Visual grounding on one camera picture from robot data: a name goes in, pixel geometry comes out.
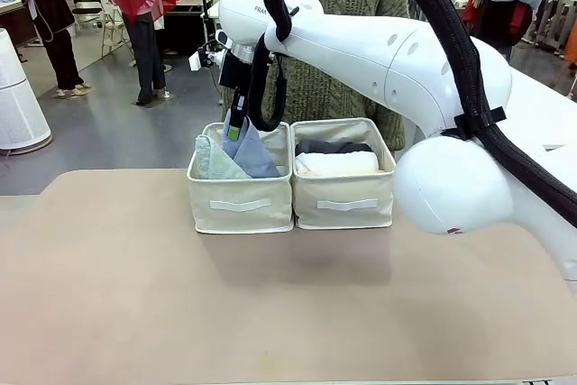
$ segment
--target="box handle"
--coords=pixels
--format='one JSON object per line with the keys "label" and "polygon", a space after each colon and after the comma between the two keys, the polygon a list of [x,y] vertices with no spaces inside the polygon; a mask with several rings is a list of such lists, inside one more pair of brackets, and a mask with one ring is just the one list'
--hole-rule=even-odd
{"label": "box handle", "polygon": [[246,203],[230,203],[230,202],[218,202],[216,200],[210,201],[210,208],[217,209],[219,211],[230,211],[230,212],[250,212],[256,211],[262,207],[270,206],[269,198],[262,198],[261,200],[255,200],[253,202]]}
{"label": "box handle", "polygon": [[319,200],[316,202],[317,209],[330,209],[332,211],[348,212],[354,209],[369,209],[378,207],[379,200],[377,198],[368,198],[366,200],[359,200],[358,202],[338,203],[329,202],[328,200]]}

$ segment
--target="beige table surface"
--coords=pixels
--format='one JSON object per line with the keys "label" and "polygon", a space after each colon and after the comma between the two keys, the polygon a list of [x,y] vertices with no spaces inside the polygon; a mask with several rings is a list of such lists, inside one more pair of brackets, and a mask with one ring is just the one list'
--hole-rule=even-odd
{"label": "beige table surface", "polygon": [[577,372],[577,303],[515,227],[196,234],[184,170],[80,171],[0,238],[0,382]]}

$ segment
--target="sneaker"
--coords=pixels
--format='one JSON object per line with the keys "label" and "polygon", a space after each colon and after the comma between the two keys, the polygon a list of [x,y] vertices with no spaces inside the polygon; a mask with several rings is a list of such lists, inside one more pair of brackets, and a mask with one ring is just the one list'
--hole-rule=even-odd
{"label": "sneaker", "polygon": [[68,89],[68,90],[63,90],[63,89],[58,89],[56,91],[56,97],[58,98],[72,98],[74,96],[84,96],[86,95],[88,92],[90,91],[90,89],[86,89],[86,88],[81,88],[81,89]]}
{"label": "sneaker", "polygon": [[166,88],[154,89],[154,96],[158,99],[169,99],[171,97],[170,92]]}
{"label": "sneaker", "polygon": [[86,82],[82,82],[82,83],[80,83],[79,85],[76,85],[76,89],[78,89],[78,90],[91,89],[91,88],[92,88],[92,85],[89,85],[89,84],[86,83]]}

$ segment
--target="black hose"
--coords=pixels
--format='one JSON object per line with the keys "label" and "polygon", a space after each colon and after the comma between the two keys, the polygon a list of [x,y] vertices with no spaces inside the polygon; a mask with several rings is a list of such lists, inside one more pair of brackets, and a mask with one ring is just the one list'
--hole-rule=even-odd
{"label": "black hose", "polygon": [[285,104],[287,102],[287,80],[282,71],[282,63],[279,63],[279,76],[276,83],[276,95],[272,116],[267,121],[262,115],[262,96],[267,84],[267,74],[270,65],[270,52],[264,43],[264,35],[261,36],[254,48],[254,57],[252,59],[251,86],[248,93],[248,114],[252,123],[259,131],[274,131],[280,124],[282,115],[285,113]]}
{"label": "black hose", "polygon": [[[464,117],[471,124],[490,112],[482,82],[479,52],[457,15],[451,0],[415,0],[435,31],[453,70]],[[290,35],[291,17],[284,0],[264,0],[277,24],[277,38]],[[521,151],[494,123],[474,131],[493,158],[567,222],[577,227],[577,194]]]}

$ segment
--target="fabric storage box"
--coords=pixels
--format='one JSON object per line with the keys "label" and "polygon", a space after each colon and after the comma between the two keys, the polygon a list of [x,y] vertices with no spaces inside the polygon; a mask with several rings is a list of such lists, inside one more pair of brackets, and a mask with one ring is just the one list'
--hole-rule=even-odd
{"label": "fabric storage box", "polygon": [[[392,224],[395,160],[369,119],[299,122],[290,127],[294,174],[293,208],[297,226],[307,230],[388,227]],[[381,172],[314,178],[299,174],[295,147],[303,139],[366,143],[377,154]]]}
{"label": "fabric storage box", "polygon": [[[224,124],[210,124],[203,135],[222,143],[223,129]],[[293,229],[289,125],[280,124],[272,133],[260,135],[281,178],[199,179],[197,153],[193,155],[188,166],[188,190],[198,232],[265,234]]]}

